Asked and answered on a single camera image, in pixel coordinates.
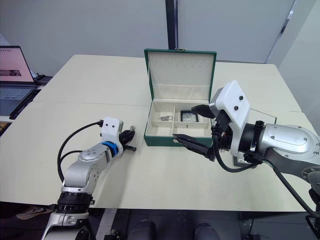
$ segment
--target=laptop keyboard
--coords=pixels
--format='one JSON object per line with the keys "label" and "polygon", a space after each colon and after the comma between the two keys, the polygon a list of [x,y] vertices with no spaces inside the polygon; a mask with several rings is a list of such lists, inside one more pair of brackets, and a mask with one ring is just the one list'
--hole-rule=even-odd
{"label": "laptop keyboard", "polygon": [[27,88],[0,88],[0,100],[22,100],[30,91]]}

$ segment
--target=black wire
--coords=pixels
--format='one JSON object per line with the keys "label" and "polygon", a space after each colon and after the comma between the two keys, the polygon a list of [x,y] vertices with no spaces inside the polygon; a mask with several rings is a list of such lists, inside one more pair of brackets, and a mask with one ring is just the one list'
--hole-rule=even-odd
{"label": "black wire", "polygon": [[63,155],[62,157],[61,157],[61,162],[60,162],[60,164],[62,163],[62,161],[64,160],[64,158],[66,157],[66,156],[68,156],[68,155],[70,155],[70,154],[74,154],[74,153],[82,153],[83,151],[82,150],[74,150],[74,151],[69,151],[69,152],[67,152],[65,155]]}
{"label": "black wire", "polygon": [[251,226],[250,226],[248,235],[251,234],[252,226],[254,225],[254,220],[255,220],[255,219],[253,218],[253,219],[252,219],[252,222],[251,222]]}
{"label": "black wire", "polygon": [[218,163],[220,164],[220,166],[224,170],[226,170],[226,171],[228,171],[230,173],[239,173],[239,172],[242,172],[244,170],[247,170],[247,169],[252,168],[252,167],[257,165],[255,163],[251,163],[251,164],[249,164],[247,166],[239,167],[239,168],[230,168],[230,167],[226,166],[224,161],[221,159],[221,156],[220,156],[220,153],[219,153],[219,136],[218,135],[214,135],[212,137],[212,140],[213,140],[213,144],[212,145],[213,145],[214,155],[215,155]]}
{"label": "black wire", "polygon": [[23,231],[43,231],[45,228],[20,228],[20,227],[0,227],[0,229],[13,229],[13,230],[23,230]]}
{"label": "black wire", "polygon": [[290,185],[290,183],[285,179],[285,177],[281,174],[279,169],[273,165],[272,162],[269,160],[264,159],[263,162],[268,163],[270,167],[273,168],[274,173],[276,176],[280,179],[280,181],[283,183],[283,185],[286,187],[286,189],[289,190],[289,192],[292,194],[292,196],[297,200],[297,202],[303,207],[303,209],[311,215],[313,218],[320,218],[320,214],[313,211],[306,203],[305,201],[299,196],[299,194],[293,189],[293,187]]}
{"label": "black wire", "polygon": [[64,142],[62,143],[61,147],[60,147],[60,150],[59,150],[59,153],[58,153],[58,157],[57,157],[57,168],[58,168],[58,174],[59,174],[59,178],[61,180],[61,182],[64,181],[65,177],[64,177],[64,174],[62,173],[62,170],[61,170],[61,154],[62,154],[62,151],[64,150],[64,147],[66,146],[67,142],[74,136],[76,135],[77,133],[79,133],[80,131],[86,129],[86,128],[89,128],[91,126],[94,126],[94,125],[100,125],[101,124],[101,121],[97,121],[97,122],[93,122],[93,123],[90,123],[88,125],[85,125],[81,128],[79,128],[78,130],[74,131],[73,133],[70,134],[70,136],[68,136],[66,138],[66,140],[64,140]]}
{"label": "black wire", "polygon": [[319,232],[317,232],[316,228],[311,223],[310,218],[313,218],[313,217],[310,216],[310,215],[305,216],[305,221],[309,225],[310,229],[312,230],[312,232],[316,236],[316,238],[319,239],[320,238],[320,234],[319,234]]}

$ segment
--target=white table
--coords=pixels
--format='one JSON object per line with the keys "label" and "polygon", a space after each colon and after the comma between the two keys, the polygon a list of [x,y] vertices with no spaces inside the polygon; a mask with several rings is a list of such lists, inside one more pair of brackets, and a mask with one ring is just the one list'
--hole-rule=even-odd
{"label": "white table", "polygon": [[[232,80],[238,80],[253,109],[301,112],[273,64],[217,62],[212,95]],[[34,101],[150,106],[145,59],[74,55]]]}
{"label": "white table", "polygon": [[14,120],[10,116],[0,116],[0,123],[12,123]]}
{"label": "white table", "polygon": [[[148,106],[75,102],[32,102],[0,138],[0,200],[48,205],[57,201],[61,182],[57,154],[74,130],[105,116],[136,126],[127,151],[99,178],[94,207],[129,209],[191,209],[233,211],[303,211],[288,190],[263,164],[241,173],[228,173],[219,164],[184,147],[149,147],[143,140]],[[314,131],[301,112],[273,112],[278,124],[295,124]],[[100,128],[77,134],[65,151],[84,150],[100,140]],[[75,161],[71,155],[62,170]],[[231,166],[228,152],[222,158]],[[314,207],[310,186],[285,175],[302,198]]]}

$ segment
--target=white cover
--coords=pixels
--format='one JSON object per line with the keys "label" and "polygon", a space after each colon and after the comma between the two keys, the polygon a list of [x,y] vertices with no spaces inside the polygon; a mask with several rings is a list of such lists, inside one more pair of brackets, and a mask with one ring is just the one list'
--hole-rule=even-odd
{"label": "white cover", "polygon": [[231,119],[229,124],[232,131],[232,143],[230,153],[232,156],[238,155],[239,142],[248,122],[250,103],[236,80],[226,84],[215,101],[218,110],[224,110]]}
{"label": "white cover", "polygon": [[154,98],[209,100],[213,64],[209,53],[149,51]]}

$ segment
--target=box lid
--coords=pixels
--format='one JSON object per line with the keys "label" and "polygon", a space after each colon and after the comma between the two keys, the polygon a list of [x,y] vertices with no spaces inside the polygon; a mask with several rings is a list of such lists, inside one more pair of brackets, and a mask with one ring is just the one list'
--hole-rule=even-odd
{"label": "box lid", "polygon": [[214,78],[215,51],[145,49],[152,100],[209,100]]}

